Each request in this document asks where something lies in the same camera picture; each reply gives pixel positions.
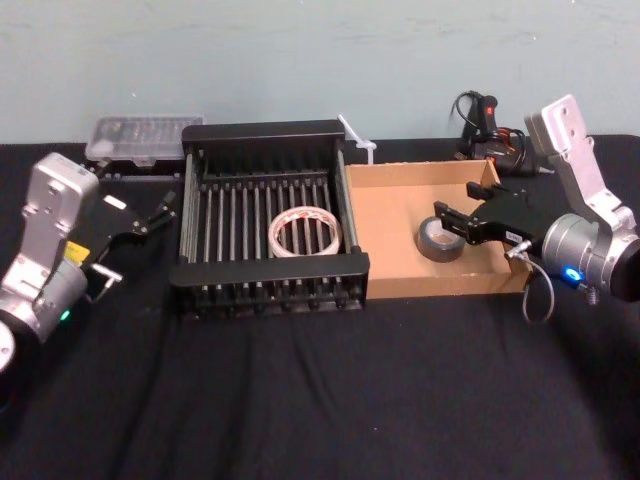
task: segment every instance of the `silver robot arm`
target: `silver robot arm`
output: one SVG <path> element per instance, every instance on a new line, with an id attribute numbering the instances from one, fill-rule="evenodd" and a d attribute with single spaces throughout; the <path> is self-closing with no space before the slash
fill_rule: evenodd
<path id="1" fill-rule="evenodd" d="M 525 119 L 533 146 L 549 157 L 576 214 L 559 218 L 542 248 L 545 268 L 570 275 L 594 295 L 640 299 L 640 240 L 633 212 L 605 185 L 593 138 L 575 98 L 567 95 Z"/>
<path id="2" fill-rule="evenodd" d="M 22 244 L 0 284 L 0 397 L 87 288 L 84 273 L 64 259 L 64 250 L 69 233 L 93 206 L 98 184 L 93 173 L 57 153 L 33 167 Z"/>

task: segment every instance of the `yellow label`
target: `yellow label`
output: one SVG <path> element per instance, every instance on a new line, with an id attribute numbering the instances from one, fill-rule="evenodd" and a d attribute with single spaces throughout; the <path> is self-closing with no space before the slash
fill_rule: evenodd
<path id="1" fill-rule="evenodd" d="M 73 242 L 67 242 L 67 247 L 64 250 L 65 258 L 70 262 L 75 263 L 78 267 L 86 260 L 89 253 L 91 252 L 88 248 Z"/>

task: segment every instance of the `dish rack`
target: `dish rack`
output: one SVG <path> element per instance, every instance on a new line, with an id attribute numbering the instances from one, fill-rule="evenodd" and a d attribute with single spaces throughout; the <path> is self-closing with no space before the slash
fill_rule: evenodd
<path id="1" fill-rule="evenodd" d="M 179 262 L 170 283 L 183 315 L 213 316 L 362 308 L 369 257 L 358 246 L 346 187 L 344 130 L 335 120 L 194 125 L 186 157 Z M 267 231 L 282 211 L 314 205 L 342 229 L 335 255 L 315 220 L 286 227 L 300 256 L 276 258 Z"/>

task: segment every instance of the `black tablecloth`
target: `black tablecloth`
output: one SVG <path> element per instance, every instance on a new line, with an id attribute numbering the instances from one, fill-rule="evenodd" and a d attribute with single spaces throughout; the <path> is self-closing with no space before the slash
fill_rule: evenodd
<path id="1" fill-rule="evenodd" d="M 83 158 L 81 145 L 0 147 L 0 271 L 18 246 L 30 167 L 52 150 Z M 380 142 L 376 155 L 452 153 L 449 140 L 419 140 Z M 640 212 L 640 138 L 597 137 L 596 154 Z M 555 177 L 506 183 L 567 209 Z M 167 185 L 105 188 L 144 211 Z M 124 284 L 74 309 L 4 419 L 0 478 L 640 475 L 636 305 L 588 308 L 558 286 L 544 326 L 523 321 L 516 295 L 181 324 L 166 305 L 176 248 L 174 228 L 114 253 Z"/>

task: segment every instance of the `gray duct tape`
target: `gray duct tape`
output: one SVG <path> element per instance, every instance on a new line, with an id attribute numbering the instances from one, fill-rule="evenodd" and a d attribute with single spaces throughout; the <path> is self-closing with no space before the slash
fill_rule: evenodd
<path id="1" fill-rule="evenodd" d="M 466 243 L 464 238 L 442 228 L 442 222 L 438 217 L 424 220 L 415 240 L 422 255 L 439 263 L 452 262 L 460 257 Z"/>

